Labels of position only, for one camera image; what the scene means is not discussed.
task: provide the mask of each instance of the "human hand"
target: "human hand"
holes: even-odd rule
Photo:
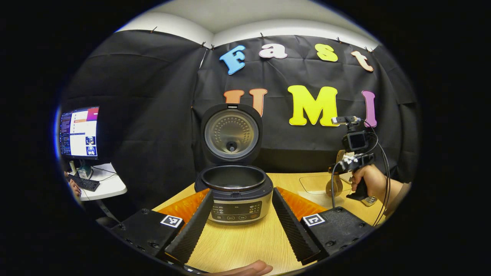
[[[80,194],[82,193],[82,191],[80,190],[80,187],[75,183],[75,181],[70,179],[69,185],[70,185],[70,188],[72,188],[73,194],[76,195],[77,197],[80,197]]]
[[[352,191],[356,191],[361,178],[365,180],[367,185],[367,193],[369,196],[375,196],[377,199],[382,199],[385,196],[385,183],[387,177],[374,165],[364,166],[358,169],[353,174]]]
[[[267,265],[265,262],[261,260],[257,260],[250,265],[231,269],[224,272],[215,272],[215,273],[205,273],[204,275],[209,276],[261,276],[267,274],[273,270],[273,267]]]

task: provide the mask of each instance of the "rice cooker lid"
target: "rice cooker lid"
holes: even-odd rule
[[[205,112],[202,138],[207,158],[220,163],[250,163],[261,147],[261,116],[244,104],[219,104]]]

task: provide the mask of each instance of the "rice cooker control panel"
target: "rice cooker control panel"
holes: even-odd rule
[[[262,201],[230,204],[214,203],[212,218],[218,221],[248,221],[257,219],[261,215]]]

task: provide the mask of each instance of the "monitor screen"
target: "monitor screen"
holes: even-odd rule
[[[80,108],[61,115],[61,154],[75,159],[97,159],[96,125],[99,107]]]

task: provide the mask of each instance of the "foam padding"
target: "foam padding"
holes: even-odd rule
[[[206,220],[213,207],[212,193],[207,193],[198,209],[179,233],[179,235],[165,248],[167,255],[184,265],[189,261],[199,237],[203,232]]]
[[[297,220],[295,214],[293,214],[290,207],[288,207],[288,204],[277,188],[273,189],[272,202],[297,260],[301,262],[302,265],[306,265],[322,258],[321,250]]]

